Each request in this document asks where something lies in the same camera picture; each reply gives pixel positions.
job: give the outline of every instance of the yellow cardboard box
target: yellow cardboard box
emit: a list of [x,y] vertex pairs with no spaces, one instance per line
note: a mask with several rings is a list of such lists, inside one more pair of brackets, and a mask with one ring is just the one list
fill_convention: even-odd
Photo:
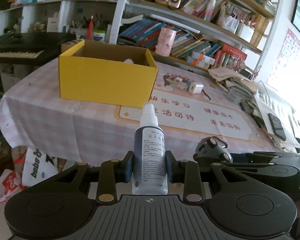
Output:
[[[127,58],[134,64],[123,63]],[[148,49],[80,41],[59,56],[60,96],[141,108],[157,72]]]

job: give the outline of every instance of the table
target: table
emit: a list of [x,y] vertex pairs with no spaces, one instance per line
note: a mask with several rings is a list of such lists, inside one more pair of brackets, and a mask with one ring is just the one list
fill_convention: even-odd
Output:
[[[151,102],[164,131],[165,148],[176,159],[192,160],[198,142],[216,134],[223,134],[218,137],[228,143],[232,153],[278,150],[212,80],[170,65],[157,65]],[[96,79],[101,88],[107,83],[102,77]],[[205,94],[184,91],[192,81],[204,84]],[[5,93],[0,103],[0,128],[11,147],[38,148],[50,156],[100,165],[133,150],[140,111],[61,99],[55,59]]]

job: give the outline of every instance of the white spray nozzle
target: white spray nozzle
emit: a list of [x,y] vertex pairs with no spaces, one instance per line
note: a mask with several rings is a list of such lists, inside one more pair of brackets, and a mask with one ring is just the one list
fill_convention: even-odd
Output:
[[158,118],[155,115],[154,105],[150,102],[143,104],[140,126],[158,126]]

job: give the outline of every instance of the spray bottle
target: spray bottle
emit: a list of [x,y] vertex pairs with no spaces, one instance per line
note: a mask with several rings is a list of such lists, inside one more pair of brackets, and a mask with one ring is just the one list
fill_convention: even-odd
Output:
[[167,195],[163,131],[158,126],[154,106],[143,105],[140,126],[134,137],[132,193],[134,195]]

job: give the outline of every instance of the ribbed rubber mat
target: ribbed rubber mat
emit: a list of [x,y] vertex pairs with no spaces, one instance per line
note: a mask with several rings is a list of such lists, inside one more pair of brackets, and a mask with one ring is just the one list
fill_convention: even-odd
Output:
[[[202,208],[183,204],[175,195],[124,195],[115,205],[99,207],[86,226],[58,240],[202,239],[241,238],[223,232],[209,220]],[[292,240],[287,235],[273,239]],[[15,236],[11,240],[24,239]]]

